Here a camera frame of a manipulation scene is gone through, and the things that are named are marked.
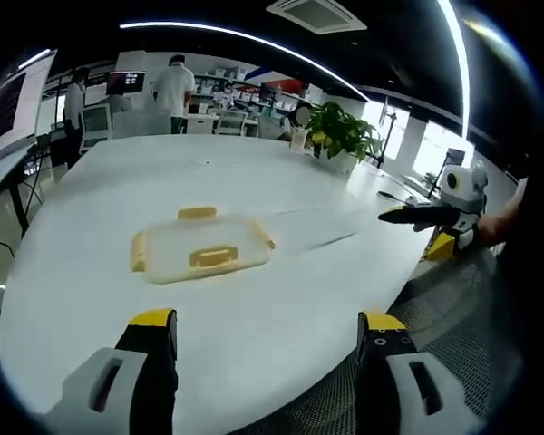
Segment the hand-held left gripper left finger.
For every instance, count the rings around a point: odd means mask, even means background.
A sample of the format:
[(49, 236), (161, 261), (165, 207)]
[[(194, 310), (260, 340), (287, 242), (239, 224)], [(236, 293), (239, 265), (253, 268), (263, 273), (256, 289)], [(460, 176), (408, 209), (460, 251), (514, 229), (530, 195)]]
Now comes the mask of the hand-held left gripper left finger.
[(179, 378), (177, 312), (134, 316), (114, 347), (103, 347), (63, 381), (43, 415), (52, 434), (171, 434)]

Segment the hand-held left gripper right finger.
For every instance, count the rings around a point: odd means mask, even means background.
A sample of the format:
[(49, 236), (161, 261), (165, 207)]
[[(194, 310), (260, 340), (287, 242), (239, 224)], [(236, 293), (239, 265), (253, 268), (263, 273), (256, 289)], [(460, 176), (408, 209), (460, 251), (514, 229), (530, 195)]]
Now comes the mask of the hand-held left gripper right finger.
[(397, 318), (363, 311), (357, 324), (358, 434), (472, 434), (464, 389), (435, 356), (416, 350)]

